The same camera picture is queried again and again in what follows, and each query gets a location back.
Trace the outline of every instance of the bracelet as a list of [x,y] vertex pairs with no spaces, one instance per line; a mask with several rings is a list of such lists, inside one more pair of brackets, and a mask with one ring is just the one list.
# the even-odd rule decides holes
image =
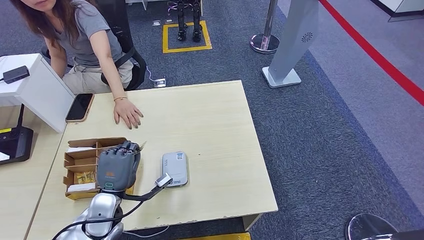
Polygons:
[[119,96],[119,97],[115,97],[114,99],[113,99],[113,101],[115,102],[117,99],[127,99],[128,97],[126,97],[126,96]]

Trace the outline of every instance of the speaker grille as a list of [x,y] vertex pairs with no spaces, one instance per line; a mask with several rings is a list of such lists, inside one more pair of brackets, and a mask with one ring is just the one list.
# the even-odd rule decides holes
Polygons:
[[311,40],[313,36],[314,36],[314,34],[312,32],[305,33],[305,35],[303,35],[303,37],[302,37],[302,43],[309,42],[309,40]]

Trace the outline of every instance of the chrome base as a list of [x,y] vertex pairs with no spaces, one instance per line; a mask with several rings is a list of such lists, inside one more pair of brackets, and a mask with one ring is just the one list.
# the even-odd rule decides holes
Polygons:
[[365,240],[375,236],[392,235],[397,233],[388,221],[372,214],[358,214],[346,226],[346,240]]
[[250,47],[261,54],[273,54],[277,51],[280,44],[278,37],[270,35],[269,39],[264,37],[264,34],[254,35],[250,39]]
[[301,79],[294,69],[292,69],[284,79],[273,78],[273,76],[269,72],[269,69],[269,66],[263,67],[262,74],[266,78],[269,87],[272,89],[301,83]]

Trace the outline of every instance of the white kiosk stand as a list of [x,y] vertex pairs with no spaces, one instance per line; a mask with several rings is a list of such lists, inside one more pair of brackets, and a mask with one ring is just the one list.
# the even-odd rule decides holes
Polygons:
[[4,72],[22,66],[28,68],[28,77],[11,84],[0,82],[0,107],[24,104],[56,132],[62,133],[74,94],[38,53],[0,57],[0,79]]
[[262,68],[271,88],[301,83],[293,69],[318,34],[318,0],[292,0],[279,47],[269,66]]

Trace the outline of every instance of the red floor stripe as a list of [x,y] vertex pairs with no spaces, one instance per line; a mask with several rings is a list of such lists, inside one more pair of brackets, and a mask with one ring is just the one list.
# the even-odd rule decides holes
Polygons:
[[424,91],[379,53],[327,0],[319,0],[355,42],[407,93],[424,106]]

